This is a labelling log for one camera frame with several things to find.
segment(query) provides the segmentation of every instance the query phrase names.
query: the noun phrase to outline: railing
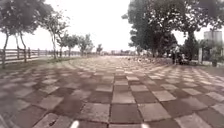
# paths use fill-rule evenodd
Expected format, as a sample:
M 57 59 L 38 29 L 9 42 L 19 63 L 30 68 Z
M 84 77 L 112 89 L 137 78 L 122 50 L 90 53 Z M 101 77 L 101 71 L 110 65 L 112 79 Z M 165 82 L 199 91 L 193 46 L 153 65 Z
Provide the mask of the railing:
M 2 49 L 0 49 L 0 63 L 2 61 Z M 13 61 L 18 61 L 18 60 L 24 60 L 25 57 L 27 60 L 29 59 L 35 59 L 35 58 L 39 58 L 39 57 L 51 57 L 54 55 L 53 51 L 49 51 L 49 50 L 31 50 L 31 49 L 27 49 L 26 50 L 26 55 L 25 55 L 25 50 L 24 49 L 6 49 L 5 50 L 5 62 L 13 62 Z M 75 52 L 75 51 L 71 51 L 70 52 L 70 56 L 79 56 L 80 52 Z M 69 56 L 69 52 L 68 51 L 56 51 L 56 56 L 57 57 L 66 57 Z

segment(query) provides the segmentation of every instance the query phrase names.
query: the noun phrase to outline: paved plaza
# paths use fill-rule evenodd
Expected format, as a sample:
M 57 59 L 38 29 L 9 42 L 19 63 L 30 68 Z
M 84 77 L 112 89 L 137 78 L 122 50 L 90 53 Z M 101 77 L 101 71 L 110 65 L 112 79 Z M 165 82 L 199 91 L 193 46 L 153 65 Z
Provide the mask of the paved plaza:
M 49 63 L 0 73 L 0 113 L 9 128 L 224 128 L 224 76 L 125 57 Z

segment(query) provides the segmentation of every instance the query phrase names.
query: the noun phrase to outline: person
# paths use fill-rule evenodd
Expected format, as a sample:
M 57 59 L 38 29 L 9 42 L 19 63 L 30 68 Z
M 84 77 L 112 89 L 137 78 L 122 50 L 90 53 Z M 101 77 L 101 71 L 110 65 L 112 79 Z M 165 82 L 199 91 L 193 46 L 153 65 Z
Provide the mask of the person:
M 171 57 L 172 57 L 173 64 L 175 64 L 176 54 L 175 54 L 175 51 L 174 50 L 172 50 L 172 52 L 171 52 Z

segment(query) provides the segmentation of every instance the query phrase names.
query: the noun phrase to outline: tree trunk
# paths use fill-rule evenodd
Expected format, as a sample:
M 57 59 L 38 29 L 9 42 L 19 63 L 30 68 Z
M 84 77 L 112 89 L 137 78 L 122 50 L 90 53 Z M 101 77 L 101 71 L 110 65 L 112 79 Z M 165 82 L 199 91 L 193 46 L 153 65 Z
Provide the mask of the tree trunk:
M 23 35 L 22 35 L 22 33 L 20 33 L 20 39 L 21 39 L 21 42 L 22 42 L 22 44 L 23 44 L 23 47 L 24 47 L 24 62 L 26 63 L 27 62 L 27 55 L 26 55 L 26 44 L 24 43 L 24 41 L 23 41 Z
M 56 58 L 56 45 L 55 45 L 55 35 L 51 33 L 51 37 L 52 37 L 52 43 L 53 43 L 53 50 L 54 50 L 54 59 Z
M 68 48 L 68 56 L 70 58 L 70 56 L 71 56 L 71 48 Z
M 62 58 L 62 47 L 60 48 L 60 58 Z
M 9 39 L 9 35 L 6 34 L 5 45 L 4 45 L 4 48 L 3 48 L 3 50 L 2 50 L 2 68 L 3 68 L 3 69 L 5 69 L 5 58 L 6 58 L 5 49 L 6 49 L 7 44 L 8 44 L 8 39 Z

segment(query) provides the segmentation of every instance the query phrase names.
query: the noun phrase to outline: paving tile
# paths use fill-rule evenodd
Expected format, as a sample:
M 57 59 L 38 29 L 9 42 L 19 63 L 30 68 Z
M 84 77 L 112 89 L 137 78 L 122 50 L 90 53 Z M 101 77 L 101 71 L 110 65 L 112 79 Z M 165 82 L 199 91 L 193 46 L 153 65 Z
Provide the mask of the paving tile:
M 180 80 L 178 80 L 178 79 L 166 79 L 166 82 L 168 82 L 169 84 L 177 84 L 177 83 L 180 83 Z
M 96 88 L 96 91 L 102 91 L 102 92 L 112 92 L 113 86 L 110 85 L 98 85 Z
M 159 76 L 149 76 L 153 80 L 161 80 L 162 78 Z
M 135 77 L 135 76 L 127 76 L 127 80 L 128 81 L 138 81 L 138 77 Z
M 149 91 L 133 92 L 133 96 L 137 103 L 154 103 L 157 102 L 156 97 Z
M 86 103 L 79 114 L 79 118 L 107 123 L 109 121 L 109 109 L 109 104 Z
M 74 118 L 78 116 L 83 106 L 83 101 L 66 98 L 53 111 L 58 115 Z
M 165 89 L 163 87 L 158 86 L 158 85 L 148 85 L 147 88 L 150 91 L 165 91 Z
M 138 107 L 134 104 L 113 104 L 110 115 L 111 123 L 140 123 L 142 121 Z
M 41 91 L 35 91 L 23 99 L 31 104 L 38 104 L 43 98 L 47 96 L 47 93 Z
M 212 128 L 198 115 L 192 114 L 175 119 L 181 128 Z
M 224 104 L 216 104 L 212 108 L 224 116 Z
M 42 81 L 42 83 L 52 85 L 52 84 L 56 83 L 57 81 L 58 81 L 57 79 L 46 79 L 46 80 Z
M 198 101 L 196 98 L 193 97 L 182 99 L 182 101 L 194 108 L 194 110 L 200 110 L 207 107 L 204 103 Z
M 94 91 L 88 98 L 88 102 L 91 103 L 111 103 L 112 93 Z
M 0 92 L 0 98 L 3 98 L 3 97 L 5 97 L 5 96 L 7 96 L 7 95 L 8 95 L 7 92 Z
M 176 86 L 172 84 L 161 84 L 160 86 L 164 87 L 166 90 L 176 90 L 178 89 Z
M 168 91 L 155 91 L 152 92 L 155 97 L 159 100 L 159 101 L 170 101 L 170 100 L 175 100 L 176 98 L 170 94 Z
M 14 88 L 17 86 L 18 86 L 18 84 L 16 84 L 16 83 L 8 83 L 8 84 L 4 84 L 2 88 L 3 89 L 11 89 L 11 88 Z
M 172 117 L 183 116 L 193 112 L 193 108 L 181 100 L 162 102 L 162 105 Z
M 190 96 L 190 94 L 186 93 L 182 89 L 170 90 L 170 93 L 176 98 L 186 98 Z
M 16 108 L 18 111 L 22 110 L 22 109 L 25 109 L 27 107 L 29 107 L 30 104 L 23 101 L 23 100 L 16 100 L 14 103 L 13 103 L 13 107 Z
M 39 106 L 48 110 L 52 110 L 54 109 L 61 101 L 63 100 L 63 98 L 61 97 L 56 97 L 53 95 L 50 95 L 46 98 L 44 98 Z
M 89 122 L 89 121 L 79 121 L 78 128 L 107 128 L 105 123 Z
M 197 87 L 198 85 L 193 83 L 193 82 L 187 82 L 187 83 L 184 83 L 184 85 L 188 86 L 188 87 Z
M 21 128 L 32 128 L 45 114 L 45 110 L 30 106 L 16 113 L 12 117 L 12 121 Z
M 214 128 L 224 127 L 224 116 L 212 108 L 199 111 L 198 115 Z
M 29 89 L 29 88 L 22 88 L 22 89 L 16 91 L 14 94 L 18 98 L 23 98 L 23 97 L 29 95 L 30 93 L 32 93 L 33 91 L 34 90 Z
M 172 119 L 166 119 L 149 123 L 150 128 L 181 128 L 177 122 Z
M 212 106 L 214 104 L 217 103 L 217 101 L 213 98 L 211 98 L 210 96 L 207 96 L 207 95 L 197 95 L 196 98 L 200 101 L 200 102 L 203 102 L 205 105 L 207 106 Z
M 52 128 L 70 128 L 72 119 L 64 116 L 59 116 Z
M 32 87 L 32 86 L 34 86 L 36 84 L 37 84 L 37 82 L 32 81 L 32 82 L 24 83 L 23 86 L 25 86 L 25 87 Z
M 142 128 L 141 124 L 110 124 L 109 128 Z
M 72 88 L 72 89 L 77 89 L 81 86 L 80 83 L 69 83 L 69 84 L 66 84 L 64 87 L 66 88 Z
M 209 92 L 206 95 L 210 96 L 211 98 L 217 100 L 217 101 L 224 101 L 224 96 L 216 93 L 216 92 Z
M 52 95 L 56 95 L 58 97 L 67 97 L 73 93 L 73 89 L 71 88 L 58 88 L 56 91 L 52 93 Z
M 131 91 L 129 86 L 114 86 L 114 92 L 127 92 Z
M 71 98 L 75 100 L 86 100 L 91 94 L 91 91 L 87 90 L 75 90 L 71 94 Z
M 50 93 L 54 92 L 55 90 L 57 90 L 58 88 L 59 87 L 57 87 L 57 86 L 51 85 L 51 86 L 45 86 L 45 87 L 41 88 L 40 91 L 50 94 Z
M 57 120 L 58 115 L 53 113 L 47 114 L 33 128 L 50 128 Z
M 139 104 L 138 108 L 144 121 L 156 121 L 171 118 L 168 112 L 159 103 Z
M 128 81 L 117 81 L 115 80 L 114 85 L 128 85 Z
M 156 85 L 156 82 L 153 80 L 144 80 L 142 81 L 145 85 Z
M 114 92 L 112 103 L 135 103 L 131 92 Z
M 183 91 L 189 93 L 192 96 L 201 94 L 201 92 L 199 92 L 193 88 L 186 88 L 186 89 L 183 89 Z
M 143 92 L 148 91 L 148 88 L 144 85 L 132 85 L 130 86 L 133 92 Z

